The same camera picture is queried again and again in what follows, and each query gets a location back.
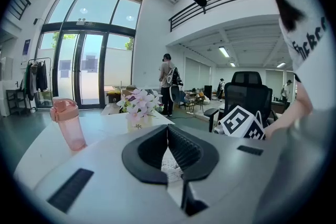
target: chair armrest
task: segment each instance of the chair armrest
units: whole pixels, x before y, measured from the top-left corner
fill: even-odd
[[[208,109],[204,112],[204,116],[206,117],[211,117],[213,115],[215,115],[219,110],[218,109]]]
[[[276,121],[278,119],[277,113],[273,109],[271,109],[271,113],[273,114],[274,121]]]

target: cardboard box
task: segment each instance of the cardboard box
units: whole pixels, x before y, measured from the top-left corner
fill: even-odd
[[[128,95],[131,95],[131,94],[132,94],[132,91],[134,91],[135,89],[136,89],[136,88],[133,88],[133,89],[129,89],[129,88],[128,88],[128,89],[122,89],[122,90],[121,90],[121,95],[124,94],[125,97],[128,96]]]

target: black office chair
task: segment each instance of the black office chair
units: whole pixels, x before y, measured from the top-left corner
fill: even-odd
[[[225,84],[226,116],[232,106],[241,106],[253,115],[260,111],[263,126],[269,125],[268,117],[271,113],[272,89],[262,84],[260,74],[253,71],[234,73],[232,81]]]

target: glass door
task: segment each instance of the glass door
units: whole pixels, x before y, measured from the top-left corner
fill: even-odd
[[[100,108],[99,60],[104,33],[66,31],[58,60],[58,96],[71,98],[80,109]]]
[[[83,33],[83,43],[77,46],[75,100],[79,108],[99,108],[99,60],[102,33]]]

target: ceiling light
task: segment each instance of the ceiling light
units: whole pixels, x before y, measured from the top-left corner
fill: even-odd
[[[126,20],[134,20],[134,17],[129,15],[129,16],[126,17]]]
[[[81,8],[79,11],[83,14],[88,13],[88,10],[86,8]]]
[[[224,54],[224,56],[225,56],[226,58],[229,58],[229,57],[230,57],[229,54],[227,53],[227,51],[225,50],[224,47],[219,47],[219,50],[222,52],[222,54]]]
[[[277,68],[280,68],[280,67],[284,66],[285,64],[286,64],[285,62],[282,62],[281,64],[279,64],[279,65],[277,66]]]

